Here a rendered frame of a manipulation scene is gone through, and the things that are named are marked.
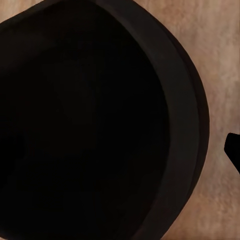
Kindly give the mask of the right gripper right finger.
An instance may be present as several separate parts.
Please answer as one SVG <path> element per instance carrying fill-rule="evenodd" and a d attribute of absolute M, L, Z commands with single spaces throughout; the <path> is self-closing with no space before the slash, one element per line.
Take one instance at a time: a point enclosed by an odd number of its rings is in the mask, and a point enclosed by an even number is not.
<path fill-rule="evenodd" d="M 224 151 L 240 173 L 240 135 L 228 133 Z"/>

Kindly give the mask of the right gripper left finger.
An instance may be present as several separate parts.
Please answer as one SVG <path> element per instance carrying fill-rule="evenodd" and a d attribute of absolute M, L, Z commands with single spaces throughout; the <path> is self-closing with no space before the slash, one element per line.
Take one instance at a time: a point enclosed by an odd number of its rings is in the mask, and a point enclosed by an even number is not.
<path fill-rule="evenodd" d="M 0 138 L 0 193 L 26 152 L 21 133 Z"/>

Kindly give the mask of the cauldron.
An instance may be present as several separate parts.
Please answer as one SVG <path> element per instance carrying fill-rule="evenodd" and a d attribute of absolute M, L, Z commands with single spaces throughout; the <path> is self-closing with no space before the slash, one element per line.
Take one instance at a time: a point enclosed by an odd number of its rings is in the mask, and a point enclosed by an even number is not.
<path fill-rule="evenodd" d="M 201 77 L 134 0 L 43 0 L 0 22 L 0 139 L 26 152 L 4 240 L 161 240 L 210 138 Z"/>

